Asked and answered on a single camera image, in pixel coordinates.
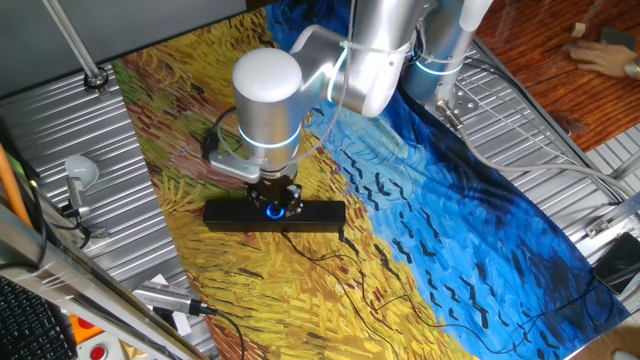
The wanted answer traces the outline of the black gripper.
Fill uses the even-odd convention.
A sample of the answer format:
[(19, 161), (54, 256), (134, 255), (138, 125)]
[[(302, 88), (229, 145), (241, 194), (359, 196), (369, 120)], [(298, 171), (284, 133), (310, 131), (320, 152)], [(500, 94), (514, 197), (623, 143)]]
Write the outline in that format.
[(260, 178), (257, 183), (247, 185), (248, 198), (259, 206), (263, 200), (286, 200), (286, 215), (292, 216), (302, 211), (302, 187), (289, 176)]

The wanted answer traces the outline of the person hand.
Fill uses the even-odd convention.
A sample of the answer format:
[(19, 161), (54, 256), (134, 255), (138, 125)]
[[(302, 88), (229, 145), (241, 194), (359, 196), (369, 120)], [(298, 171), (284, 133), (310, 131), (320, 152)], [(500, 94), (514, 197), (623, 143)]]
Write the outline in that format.
[(579, 41), (568, 52), (581, 69), (611, 77), (639, 78), (639, 55), (625, 46)]

